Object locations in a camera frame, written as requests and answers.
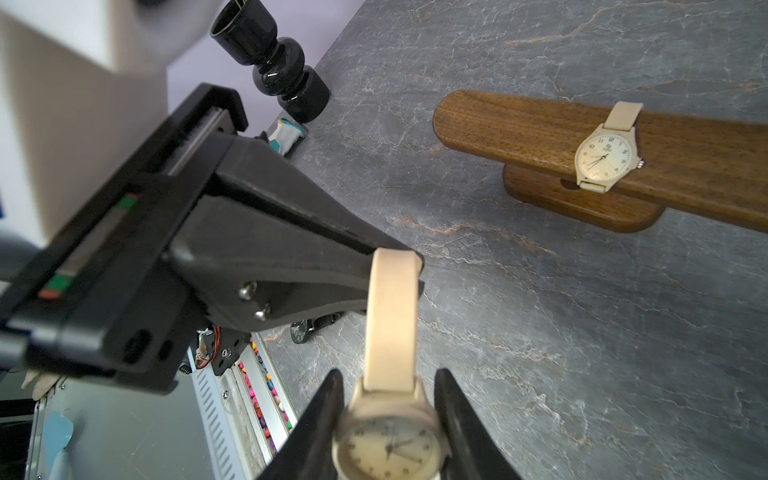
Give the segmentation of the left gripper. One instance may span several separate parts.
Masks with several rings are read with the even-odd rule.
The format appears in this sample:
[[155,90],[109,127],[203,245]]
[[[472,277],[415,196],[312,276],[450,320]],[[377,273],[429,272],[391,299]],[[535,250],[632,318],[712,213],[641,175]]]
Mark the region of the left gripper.
[[366,309],[374,252],[406,246],[332,197],[197,203],[247,125],[207,83],[166,118],[3,292],[3,371],[164,395],[204,303],[244,332]]

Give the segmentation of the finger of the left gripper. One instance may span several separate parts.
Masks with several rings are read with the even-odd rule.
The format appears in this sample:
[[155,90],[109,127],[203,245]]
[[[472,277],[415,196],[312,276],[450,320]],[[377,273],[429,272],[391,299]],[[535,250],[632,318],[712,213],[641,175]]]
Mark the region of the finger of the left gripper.
[[407,251],[357,217],[266,142],[212,134],[197,150],[212,171],[197,202],[199,255],[371,255]]

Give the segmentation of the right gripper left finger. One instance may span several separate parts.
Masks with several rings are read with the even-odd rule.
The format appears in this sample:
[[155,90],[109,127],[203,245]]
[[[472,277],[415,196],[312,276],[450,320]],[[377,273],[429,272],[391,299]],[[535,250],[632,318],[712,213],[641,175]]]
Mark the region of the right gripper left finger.
[[343,409],[342,373],[332,369],[285,444],[257,479],[337,479],[332,439]]

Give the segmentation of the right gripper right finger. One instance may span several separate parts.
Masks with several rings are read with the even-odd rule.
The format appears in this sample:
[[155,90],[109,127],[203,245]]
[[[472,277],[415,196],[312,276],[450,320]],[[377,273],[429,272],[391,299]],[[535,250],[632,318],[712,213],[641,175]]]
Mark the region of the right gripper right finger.
[[441,479],[521,480],[447,368],[435,374],[434,406],[450,450]]

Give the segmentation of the beige watch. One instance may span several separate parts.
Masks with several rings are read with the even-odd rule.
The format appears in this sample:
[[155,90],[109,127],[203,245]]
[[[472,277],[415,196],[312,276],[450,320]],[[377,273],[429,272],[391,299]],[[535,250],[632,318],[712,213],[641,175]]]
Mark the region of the beige watch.
[[449,455],[416,373],[422,267],[413,251],[379,248],[373,255],[364,371],[333,435],[342,479],[434,479]]
[[580,189],[605,194],[644,165],[638,153],[635,122],[642,103],[620,101],[576,150],[574,167]]

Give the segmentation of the wooden watch stand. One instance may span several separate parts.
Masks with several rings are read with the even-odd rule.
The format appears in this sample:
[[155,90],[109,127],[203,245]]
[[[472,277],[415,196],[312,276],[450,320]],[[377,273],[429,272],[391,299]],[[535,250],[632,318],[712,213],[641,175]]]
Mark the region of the wooden watch stand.
[[448,148],[498,161],[513,198],[634,233],[668,208],[767,228],[763,124],[459,90],[437,106]]

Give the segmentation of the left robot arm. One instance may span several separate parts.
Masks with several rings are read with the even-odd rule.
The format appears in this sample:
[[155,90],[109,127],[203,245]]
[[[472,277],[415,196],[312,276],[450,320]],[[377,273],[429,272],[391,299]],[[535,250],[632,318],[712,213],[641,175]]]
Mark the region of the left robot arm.
[[356,217],[247,135],[239,93],[174,111],[167,68],[204,33],[296,124],[329,102],[259,1],[1,5],[1,364],[166,392],[196,333],[250,333],[367,306],[379,249]]

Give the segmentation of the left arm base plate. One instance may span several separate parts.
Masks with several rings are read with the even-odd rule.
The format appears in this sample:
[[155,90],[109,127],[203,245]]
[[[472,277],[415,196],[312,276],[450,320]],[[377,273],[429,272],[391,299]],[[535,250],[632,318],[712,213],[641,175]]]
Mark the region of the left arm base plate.
[[238,364],[240,354],[251,344],[249,333],[209,326],[199,330],[191,346],[191,366],[196,370],[210,367],[215,376]]

